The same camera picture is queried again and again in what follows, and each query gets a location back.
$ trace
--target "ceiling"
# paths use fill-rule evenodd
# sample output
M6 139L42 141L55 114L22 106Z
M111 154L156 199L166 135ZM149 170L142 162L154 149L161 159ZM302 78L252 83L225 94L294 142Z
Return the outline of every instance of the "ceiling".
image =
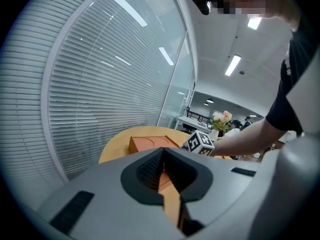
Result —
M195 90L265 116L277 95L281 63L291 38L287 24L278 18L262 19L254 30L247 26L247 15L218 14L211 9L205 16L192 0L179 3L184 17L191 18L186 24L196 50ZM241 56L241 61L231 76L226 76L235 54Z

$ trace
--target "wooden table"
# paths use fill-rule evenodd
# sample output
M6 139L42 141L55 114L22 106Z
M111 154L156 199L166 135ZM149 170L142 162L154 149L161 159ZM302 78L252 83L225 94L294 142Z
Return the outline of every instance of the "wooden table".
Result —
M131 136L157 137L165 135L167 135L171 140L177 143L179 147L181 147L183 143L187 141L187 137L189 136L189 134L185 132L160 126L139 126L126 129L114 136L105 145L100 156L99 164L130 155L128 147ZM164 213L174 225L177 225L180 210L180 195L178 191L173 186L173 184L170 184L159 193L163 195Z

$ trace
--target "orange box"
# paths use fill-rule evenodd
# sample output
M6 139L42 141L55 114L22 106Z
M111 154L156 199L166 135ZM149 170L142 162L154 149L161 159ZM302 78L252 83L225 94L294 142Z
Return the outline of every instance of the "orange box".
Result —
M179 148L179 145L168 136L130 137L130 154L155 148Z
M171 182L168 174L165 171L163 171L163 173L160 176L158 192L161 192L162 190L164 190L165 188L167 188L171 184L172 184L172 182Z

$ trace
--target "black vent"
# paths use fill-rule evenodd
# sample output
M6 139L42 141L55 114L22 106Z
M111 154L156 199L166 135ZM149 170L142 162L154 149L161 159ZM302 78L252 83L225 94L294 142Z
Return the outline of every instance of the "black vent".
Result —
M234 167L231 172L237 173L237 174L242 174L242 175L247 175L250 177L255 176L256 172L253 170L247 170L247 169L242 169L239 167Z
M51 226L68 235L93 197L93 193L86 191L78 192L71 199L71 201L53 218L50 223Z
M143 185L158 192L160 176L163 171L162 154L158 153L137 168L136 176Z

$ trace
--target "pink flower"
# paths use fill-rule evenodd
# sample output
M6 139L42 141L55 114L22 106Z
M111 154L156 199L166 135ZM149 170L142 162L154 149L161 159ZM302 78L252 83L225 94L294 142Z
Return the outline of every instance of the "pink flower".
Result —
M223 115L227 118L227 117L229 117L229 116L230 116L230 113L229 113L228 111L226 111L226 110L225 110L225 111L223 112Z

